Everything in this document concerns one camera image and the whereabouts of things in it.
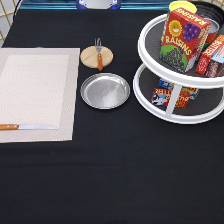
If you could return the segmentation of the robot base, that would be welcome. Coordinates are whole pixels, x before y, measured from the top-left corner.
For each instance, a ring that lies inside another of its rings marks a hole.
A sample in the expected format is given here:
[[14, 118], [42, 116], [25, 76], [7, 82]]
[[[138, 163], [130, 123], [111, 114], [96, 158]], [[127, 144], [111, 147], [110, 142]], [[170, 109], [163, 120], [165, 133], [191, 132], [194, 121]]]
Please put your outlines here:
[[76, 0], [78, 9], [119, 9], [121, 0]]

